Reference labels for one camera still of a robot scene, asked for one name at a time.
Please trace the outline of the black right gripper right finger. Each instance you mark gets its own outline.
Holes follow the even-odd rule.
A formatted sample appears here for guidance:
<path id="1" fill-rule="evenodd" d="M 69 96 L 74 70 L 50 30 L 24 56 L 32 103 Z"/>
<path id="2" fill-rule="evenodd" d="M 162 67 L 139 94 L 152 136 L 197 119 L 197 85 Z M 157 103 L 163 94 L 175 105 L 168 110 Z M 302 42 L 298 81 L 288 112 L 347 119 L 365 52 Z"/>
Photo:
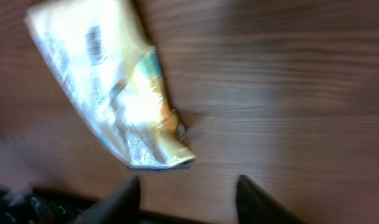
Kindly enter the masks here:
<path id="1" fill-rule="evenodd" d="M 305 224 L 247 175 L 238 178 L 235 205 L 240 224 Z"/>

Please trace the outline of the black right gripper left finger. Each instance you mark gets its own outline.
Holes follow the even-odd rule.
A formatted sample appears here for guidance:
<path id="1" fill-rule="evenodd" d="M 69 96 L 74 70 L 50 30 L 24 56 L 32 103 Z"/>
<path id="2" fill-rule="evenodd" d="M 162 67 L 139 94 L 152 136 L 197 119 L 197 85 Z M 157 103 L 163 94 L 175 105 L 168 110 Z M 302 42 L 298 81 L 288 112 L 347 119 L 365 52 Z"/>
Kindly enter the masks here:
<path id="1" fill-rule="evenodd" d="M 106 198 L 81 198 L 84 210 L 71 224 L 136 224 L 140 220 L 141 184 L 138 176 L 125 180 Z"/>

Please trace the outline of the yellow snack packet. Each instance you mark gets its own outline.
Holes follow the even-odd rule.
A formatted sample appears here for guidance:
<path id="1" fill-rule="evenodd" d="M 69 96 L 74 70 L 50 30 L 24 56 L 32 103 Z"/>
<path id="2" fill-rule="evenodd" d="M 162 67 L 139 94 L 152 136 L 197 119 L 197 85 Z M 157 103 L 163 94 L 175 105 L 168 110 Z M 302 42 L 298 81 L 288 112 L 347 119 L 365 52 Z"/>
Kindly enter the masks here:
<path id="1" fill-rule="evenodd" d="M 132 169 L 190 166 L 195 155 L 132 1 L 43 1 L 25 22 L 73 107 L 112 155 Z"/>

